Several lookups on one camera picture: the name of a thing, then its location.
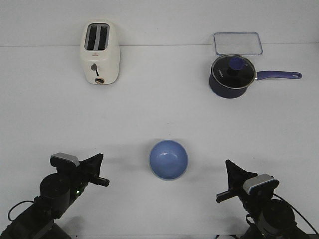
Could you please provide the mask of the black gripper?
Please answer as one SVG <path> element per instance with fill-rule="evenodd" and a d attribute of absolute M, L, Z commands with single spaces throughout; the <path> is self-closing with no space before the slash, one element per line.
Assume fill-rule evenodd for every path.
<path fill-rule="evenodd" d="M 98 153 L 80 161 L 80 165 L 72 169 L 57 167 L 57 172 L 64 174 L 70 180 L 70 199 L 77 199 L 89 183 L 103 187 L 109 186 L 110 180 L 100 177 L 103 156 L 103 154 Z"/>
<path fill-rule="evenodd" d="M 230 198 L 238 197 L 245 211 L 253 219 L 257 219 L 262 208 L 271 200 L 277 186 L 261 186 L 254 189 L 252 194 L 247 194 L 242 189 L 243 184 L 246 180 L 254 178 L 258 174 L 245 171 L 229 159 L 225 161 L 225 164 L 228 175 L 228 191 L 217 194 L 216 202 L 220 203 Z"/>

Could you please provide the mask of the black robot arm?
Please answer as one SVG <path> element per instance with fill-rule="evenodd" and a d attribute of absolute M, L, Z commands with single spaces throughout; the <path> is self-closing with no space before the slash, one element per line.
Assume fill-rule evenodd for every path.
<path fill-rule="evenodd" d="M 249 225 L 242 239 L 311 239 L 319 235 L 295 207 L 274 193 L 279 180 L 247 172 L 229 159 L 225 165 L 228 190 L 217 194 L 216 202 L 239 198 Z"/>
<path fill-rule="evenodd" d="M 79 161 L 76 156 L 56 153 L 50 164 L 56 173 L 46 176 L 40 183 L 40 195 L 18 215 L 1 233 L 2 239 L 68 239 L 70 236 L 54 221 L 84 192 L 89 183 L 109 186 L 110 181 L 101 178 L 103 154 L 98 153 Z"/>

